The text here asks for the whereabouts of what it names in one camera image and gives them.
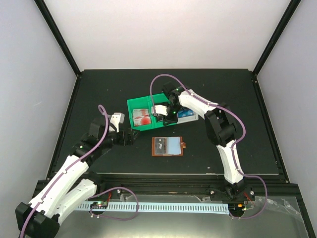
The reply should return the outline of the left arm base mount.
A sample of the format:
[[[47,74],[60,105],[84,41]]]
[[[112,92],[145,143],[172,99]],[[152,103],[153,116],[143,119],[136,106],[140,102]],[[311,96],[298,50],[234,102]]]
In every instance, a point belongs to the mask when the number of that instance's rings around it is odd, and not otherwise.
[[[104,190],[104,191],[102,191],[100,193],[96,193],[95,195],[91,196],[90,199],[97,198],[97,197],[100,197],[100,196],[104,196],[105,194],[112,193],[113,191],[116,192],[117,190],[125,190],[125,188],[122,187],[122,186],[112,187],[112,188]]]

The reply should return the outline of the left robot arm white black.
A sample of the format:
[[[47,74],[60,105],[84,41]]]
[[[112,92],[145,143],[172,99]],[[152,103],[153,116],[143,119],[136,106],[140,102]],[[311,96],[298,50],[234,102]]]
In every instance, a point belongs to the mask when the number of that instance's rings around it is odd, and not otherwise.
[[[111,194],[105,180],[89,167],[114,145],[133,145],[139,130],[123,129],[124,115],[95,119],[64,164],[29,203],[15,209],[19,237],[53,238],[63,221],[85,200]]]

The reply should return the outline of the black vip card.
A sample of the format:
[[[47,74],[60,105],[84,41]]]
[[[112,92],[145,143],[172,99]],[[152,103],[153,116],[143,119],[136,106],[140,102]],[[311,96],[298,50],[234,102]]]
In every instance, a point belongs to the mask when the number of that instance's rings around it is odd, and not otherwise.
[[[154,153],[156,155],[166,154],[166,138],[163,138],[163,137],[154,138]]]

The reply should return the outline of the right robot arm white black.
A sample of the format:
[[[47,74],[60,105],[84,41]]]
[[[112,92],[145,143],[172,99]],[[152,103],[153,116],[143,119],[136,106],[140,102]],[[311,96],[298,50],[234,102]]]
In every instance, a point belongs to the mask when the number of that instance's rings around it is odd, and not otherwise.
[[[181,108],[189,108],[205,121],[207,137],[219,151],[224,168],[225,194],[231,200],[238,199],[245,188],[243,170],[240,166],[236,141],[236,119],[225,104],[216,104],[197,95],[193,90],[185,90],[167,83],[162,88],[169,100],[167,115],[163,116],[163,125],[178,122],[177,113]]]

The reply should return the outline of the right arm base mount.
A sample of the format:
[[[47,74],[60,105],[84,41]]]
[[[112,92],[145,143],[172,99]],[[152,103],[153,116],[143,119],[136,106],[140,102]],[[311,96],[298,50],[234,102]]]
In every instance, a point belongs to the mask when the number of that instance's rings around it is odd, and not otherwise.
[[[229,184],[210,185],[207,189],[209,196],[213,200],[222,201],[251,201],[255,200],[255,196],[251,194],[252,188],[247,185],[233,186]]]

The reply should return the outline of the brown leather card holder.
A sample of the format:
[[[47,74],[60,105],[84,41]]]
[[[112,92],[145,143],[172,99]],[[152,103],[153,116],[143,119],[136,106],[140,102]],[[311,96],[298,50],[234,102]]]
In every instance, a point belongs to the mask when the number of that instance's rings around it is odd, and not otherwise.
[[[166,138],[166,154],[156,155],[154,153],[154,138],[152,138],[152,156],[183,156],[186,143],[183,141],[182,136],[177,137],[163,137]]]

